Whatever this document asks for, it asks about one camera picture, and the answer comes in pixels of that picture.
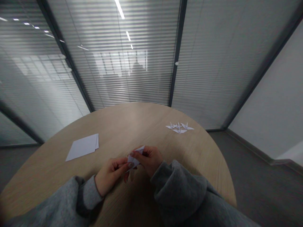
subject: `round wooden table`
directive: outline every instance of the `round wooden table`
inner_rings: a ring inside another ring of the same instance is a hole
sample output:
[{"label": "round wooden table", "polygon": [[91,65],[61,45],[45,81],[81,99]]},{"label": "round wooden table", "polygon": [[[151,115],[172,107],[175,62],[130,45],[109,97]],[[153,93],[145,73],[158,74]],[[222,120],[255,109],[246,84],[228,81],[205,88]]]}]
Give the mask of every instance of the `round wooden table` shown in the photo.
[{"label": "round wooden table", "polygon": [[[193,127],[178,134],[167,127],[182,122]],[[65,162],[73,141],[99,133],[100,148]],[[193,119],[154,103],[107,107],[71,123],[44,143],[20,168],[0,195],[4,220],[24,214],[52,195],[72,176],[89,179],[109,159],[127,156],[140,145],[157,146],[164,160],[178,160],[193,174],[204,175],[233,206],[236,197],[229,169],[219,148]],[[154,187],[139,166],[106,196],[95,226],[162,226]]]}]

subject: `gray sleeve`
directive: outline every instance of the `gray sleeve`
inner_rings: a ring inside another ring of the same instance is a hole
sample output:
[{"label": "gray sleeve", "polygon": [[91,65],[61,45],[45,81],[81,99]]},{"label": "gray sleeve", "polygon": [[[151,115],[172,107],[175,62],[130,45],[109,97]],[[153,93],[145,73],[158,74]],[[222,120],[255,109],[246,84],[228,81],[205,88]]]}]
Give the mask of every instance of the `gray sleeve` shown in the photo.
[{"label": "gray sleeve", "polygon": [[258,226],[229,205],[203,176],[163,162],[151,183],[165,226]]},{"label": "gray sleeve", "polygon": [[4,226],[88,226],[90,211],[103,200],[94,178],[87,182],[71,178],[51,197]]}]

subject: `horizontal blinds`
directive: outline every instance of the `horizontal blinds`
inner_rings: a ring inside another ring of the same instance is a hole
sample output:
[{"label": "horizontal blinds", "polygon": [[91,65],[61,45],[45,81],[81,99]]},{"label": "horizontal blinds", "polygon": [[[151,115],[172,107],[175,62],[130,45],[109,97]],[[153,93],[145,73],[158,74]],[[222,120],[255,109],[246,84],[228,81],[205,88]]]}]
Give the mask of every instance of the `horizontal blinds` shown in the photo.
[{"label": "horizontal blinds", "polygon": [[35,0],[1,3],[0,100],[44,141],[89,113]]},{"label": "horizontal blinds", "polygon": [[0,147],[34,143],[37,142],[0,113]]},{"label": "horizontal blinds", "polygon": [[172,107],[224,127],[299,3],[188,0]]},{"label": "horizontal blinds", "polygon": [[48,0],[95,109],[168,105],[180,2],[116,2]]}]

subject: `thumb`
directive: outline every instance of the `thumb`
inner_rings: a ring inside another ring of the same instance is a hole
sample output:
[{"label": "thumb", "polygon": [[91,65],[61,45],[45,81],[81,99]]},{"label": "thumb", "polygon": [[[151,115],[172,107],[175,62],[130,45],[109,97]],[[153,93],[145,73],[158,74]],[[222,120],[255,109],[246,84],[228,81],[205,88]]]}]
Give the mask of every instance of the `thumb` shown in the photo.
[{"label": "thumb", "polygon": [[148,162],[148,157],[141,155],[138,151],[133,151],[132,157],[137,159],[143,166]]},{"label": "thumb", "polygon": [[125,163],[123,166],[121,166],[119,169],[117,169],[114,173],[115,173],[115,176],[116,177],[120,177],[120,176],[122,176],[127,170],[129,170],[131,167],[131,165],[130,164],[132,164],[131,162],[129,162],[129,163]]}]

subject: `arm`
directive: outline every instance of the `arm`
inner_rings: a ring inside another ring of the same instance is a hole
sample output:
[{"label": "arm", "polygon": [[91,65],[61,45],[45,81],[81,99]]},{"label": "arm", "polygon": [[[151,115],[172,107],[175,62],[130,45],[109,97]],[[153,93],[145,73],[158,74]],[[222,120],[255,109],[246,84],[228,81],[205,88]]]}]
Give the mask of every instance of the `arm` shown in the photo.
[{"label": "arm", "polygon": [[71,178],[51,197],[5,226],[88,226],[90,211],[103,200],[94,179]]},{"label": "arm", "polygon": [[163,161],[159,150],[145,146],[130,153],[156,186],[155,200],[166,226],[257,226],[224,201],[203,176],[194,176],[179,162]]},{"label": "arm", "polygon": [[71,178],[51,197],[4,226],[88,226],[92,209],[131,167],[127,158],[110,159],[87,182]]}]

